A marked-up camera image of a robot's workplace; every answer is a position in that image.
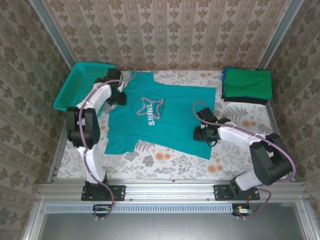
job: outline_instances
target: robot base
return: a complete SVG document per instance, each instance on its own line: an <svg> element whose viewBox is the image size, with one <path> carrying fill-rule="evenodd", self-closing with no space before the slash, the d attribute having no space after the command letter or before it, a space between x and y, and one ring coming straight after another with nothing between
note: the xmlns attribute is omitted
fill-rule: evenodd
<svg viewBox="0 0 320 240"><path fill-rule="evenodd" d="M260 200L259 191L256 187L252 187L247 191L239 192L237 196L235 196L229 184L214 185L213 189L216 201L247 201L248 196L250 196L252 201Z"/></svg>
<svg viewBox="0 0 320 240"><path fill-rule="evenodd" d="M108 184L107 176L103 180L104 184ZM125 185L108 185L111 189L115 201L124 201L126 195ZM109 191L99 183L90 183L85 181L82 189L81 201L111 201Z"/></svg>

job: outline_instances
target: plastic basket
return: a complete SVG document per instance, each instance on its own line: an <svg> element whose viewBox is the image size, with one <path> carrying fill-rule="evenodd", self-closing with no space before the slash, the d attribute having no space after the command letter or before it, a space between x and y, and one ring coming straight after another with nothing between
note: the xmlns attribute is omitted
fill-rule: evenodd
<svg viewBox="0 0 320 240"><path fill-rule="evenodd" d="M116 68L115 65L107 63L77 62L65 80L53 107L66 112L68 107L77 106L92 90L96 79L106 76L108 69L114 68ZM101 115L104 106L97 113L98 117Z"/></svg>

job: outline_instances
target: t-shirt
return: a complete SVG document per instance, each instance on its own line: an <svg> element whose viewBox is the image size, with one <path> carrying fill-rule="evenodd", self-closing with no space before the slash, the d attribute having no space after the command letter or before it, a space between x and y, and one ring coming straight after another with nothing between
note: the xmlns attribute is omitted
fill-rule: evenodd
<svg viewBox="0 0 320 240"><path fill-rule="evenodd" d="M162 84L154 81L152 72L139 72L123 91L127 104L117 105L109 114L106 154L133 152L142 140L210 159L207 143L193 139L201 124L193 104L203 100L213 111L215 88ZM199 103L195 110L202 108Z"/></svg>

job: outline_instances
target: floral tablecloth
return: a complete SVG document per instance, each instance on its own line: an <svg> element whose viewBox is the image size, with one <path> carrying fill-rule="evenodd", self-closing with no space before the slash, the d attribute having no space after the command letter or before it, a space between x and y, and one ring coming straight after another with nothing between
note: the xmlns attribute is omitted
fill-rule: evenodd
<svg viewBox="0 0 320 240"><path fill-rule="evenodd" d="M125 78L129 73L125 72L123 75ZM227 117L252 132L270 134L272 129L265 106L223 102L221 77L222 71L217 70L154 72L155 81L160 83L216 88L214 114L218 119ZM137 143L134 152L122 155L104 154L108 142L110 110L111 108L106 106L99 117L101 136L98 143L100 160L108 178L230 180L253 168L250 153L226 141L219 141L212 148L210 160L144 141ZM68 141L59 166L58 178L85 177L85 167L80 154Z"/></svg>

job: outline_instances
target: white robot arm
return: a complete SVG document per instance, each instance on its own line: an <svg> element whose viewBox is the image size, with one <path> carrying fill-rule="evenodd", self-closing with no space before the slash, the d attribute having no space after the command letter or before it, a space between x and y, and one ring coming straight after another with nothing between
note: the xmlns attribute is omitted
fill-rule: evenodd
<svg viewBox="0 0 320 240"><path fill-rule="evenodd" d="M201 126L197 126L194 129L194 140L203 142L228 141L251 154L253 170L243 172L230 181L229 189L235 199L241 194L247 198L248 193L245 193L246 191L260 185L269 186L293 170L290 161L279 151L280 148L288 153L278 134L263 135L256 133L253 136L248 135L237 129L236 125L229 119L222 118L218 120L208 107L197 112L196 115L205 122L223 125L202 123ZM268 145L261 138L276 145L277 148Z"/></svg>
<svg viewBox="0 0 320 240"><path fill-rule="evenodd" d="M86 152L86 162L92 172L92 175L103 182L106 178L106 173L102 168L97 143L100 138L100 128L98 124L97 113L105 102L112 104L125 105L127 98L122 89L124 87L124 82L113 82L111 84L104 84L105 82L112 79L120 79L121 72L119 70L111 68L108 71L106 77L98 78L93 85L92 90L89 92L88 96L91 95L93 91L94 94L91 96L90 100L86 102L87 97L80 102L76 107L69 107L66 113L66 125L67 125L67 137L69 141L79 151L81 158L84 159L84 152L86 148L83 146L79 124L82 124L84 129L84 137L88 145L88 150ZM79 110L84 105L82 112L82 122L79 123ZM97 184L97 181L92 178L92 175L86 170L86 181L91 184Z"/></svg>

